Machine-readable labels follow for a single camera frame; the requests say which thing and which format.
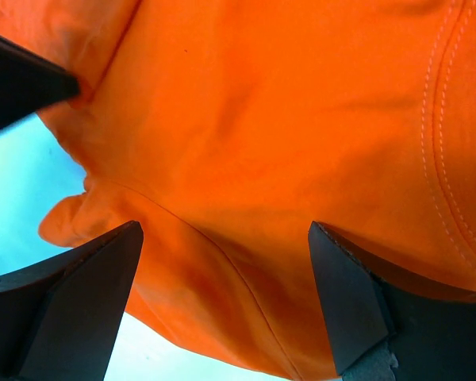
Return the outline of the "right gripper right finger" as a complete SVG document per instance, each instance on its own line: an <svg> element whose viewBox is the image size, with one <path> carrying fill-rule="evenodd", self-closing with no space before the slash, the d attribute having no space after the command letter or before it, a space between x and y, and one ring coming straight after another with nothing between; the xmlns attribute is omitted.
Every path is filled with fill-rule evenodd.
<svg viewBox="0 0 476 381"><path fill-rule="evenodd" d="M343 380L476 380L476 293L309 229L313 274Z"/></svg>

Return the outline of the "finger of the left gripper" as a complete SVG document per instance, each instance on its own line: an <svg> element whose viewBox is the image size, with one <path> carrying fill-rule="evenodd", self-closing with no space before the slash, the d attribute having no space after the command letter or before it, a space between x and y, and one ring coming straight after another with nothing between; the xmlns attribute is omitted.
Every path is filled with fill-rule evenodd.
<svg viewBox="0 0 476 381"><path fill-rule="evenodd" d="M0 131L79 95L69 71L0 36Z"/></svg>

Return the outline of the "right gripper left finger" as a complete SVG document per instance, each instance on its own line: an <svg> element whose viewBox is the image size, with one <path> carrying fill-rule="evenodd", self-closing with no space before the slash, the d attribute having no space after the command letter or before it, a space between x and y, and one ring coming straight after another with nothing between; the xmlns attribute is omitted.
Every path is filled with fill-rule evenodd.
<svg viewBox="0 0 476 381"><path fill-rule="evenodd" d="M0 380L102 380L144 233L123 225L0 275Z"/></svg>

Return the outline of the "orange t shirt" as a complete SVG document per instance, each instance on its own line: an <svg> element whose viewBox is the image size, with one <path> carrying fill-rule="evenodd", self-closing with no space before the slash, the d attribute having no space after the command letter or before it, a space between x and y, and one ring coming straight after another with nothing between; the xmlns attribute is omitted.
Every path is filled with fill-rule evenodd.
<svg viewBox="0 0 476 381"><path fill-rule="evenodd" d="M86 172L40 236L138 221L127 311L172 343L333 378L315 221L476 301L476 1L0 1L0 35L82 88L39 114Z"/></svg>

